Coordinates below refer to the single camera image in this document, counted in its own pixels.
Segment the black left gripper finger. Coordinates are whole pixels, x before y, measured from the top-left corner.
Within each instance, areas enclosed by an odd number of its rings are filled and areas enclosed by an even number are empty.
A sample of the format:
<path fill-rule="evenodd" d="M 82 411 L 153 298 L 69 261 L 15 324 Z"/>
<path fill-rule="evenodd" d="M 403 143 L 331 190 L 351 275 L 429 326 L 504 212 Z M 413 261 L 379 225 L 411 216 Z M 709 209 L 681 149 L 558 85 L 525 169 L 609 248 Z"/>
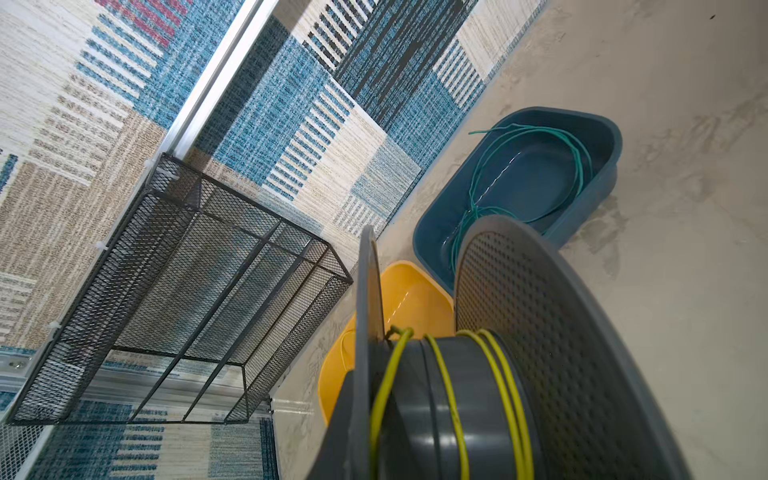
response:
<path fill-rule="evenodd" d="M 370 416 L 373 374 L 346 374 L 334 412 L 308 479 L 374 479 Z"/>

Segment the dark grey perforated spool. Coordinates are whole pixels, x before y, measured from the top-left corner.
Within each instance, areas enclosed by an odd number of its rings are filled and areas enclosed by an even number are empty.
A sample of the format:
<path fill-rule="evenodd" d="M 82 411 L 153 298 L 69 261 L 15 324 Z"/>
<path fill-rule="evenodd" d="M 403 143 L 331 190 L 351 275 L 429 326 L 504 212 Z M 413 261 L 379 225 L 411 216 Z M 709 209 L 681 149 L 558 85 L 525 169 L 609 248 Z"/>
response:
<path fill-rule="evenodd" d="M 506 216 L 460 248 L 455 334 L 385 326 L 360 241 L 354 369 L 373 374 L 374 479 L 686 479 L 631 354 L 562 256 Z"/>

